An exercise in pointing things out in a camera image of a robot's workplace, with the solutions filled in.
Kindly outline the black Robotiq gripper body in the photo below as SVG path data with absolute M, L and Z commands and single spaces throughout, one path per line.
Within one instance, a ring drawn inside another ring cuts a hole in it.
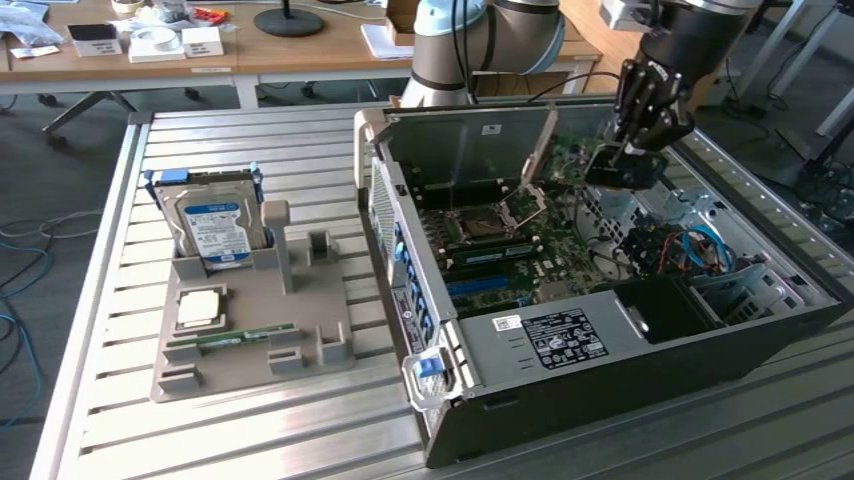
M 640 38 L 639 50 L 647 60 L 695 83 L 719 66 L 746 23 L 744 15 L 664 5 L 655 27 Z

